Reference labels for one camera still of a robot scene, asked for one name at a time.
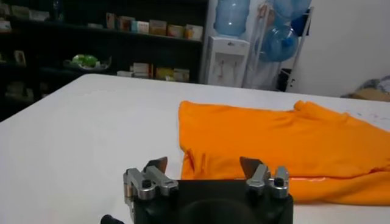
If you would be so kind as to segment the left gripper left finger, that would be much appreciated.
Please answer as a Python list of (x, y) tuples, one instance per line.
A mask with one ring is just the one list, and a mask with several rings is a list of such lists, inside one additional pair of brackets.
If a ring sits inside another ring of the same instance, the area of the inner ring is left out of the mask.
[(142, 171), (129, 168), (123, 174), (124, 201), (135, 212), (135, 200), (149, 201), (157, 196), (170, 197), (179, 190), (179, 182), (165, 175), (168, 158), (150, 160)]

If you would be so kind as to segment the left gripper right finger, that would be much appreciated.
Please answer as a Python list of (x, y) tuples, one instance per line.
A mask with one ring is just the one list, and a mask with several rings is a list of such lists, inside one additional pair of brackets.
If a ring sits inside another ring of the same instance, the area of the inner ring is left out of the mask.
[(268, 166), (259, 159), (242, 156), (239, 161), (246, 177), (246, 185), (249, 192), (261, 196), (266, 191), (269, 191), (271, 196), (276, 199), (288, 197), (289, 173), (285, 166), (278, 166), (275, 175), (272, 176)]

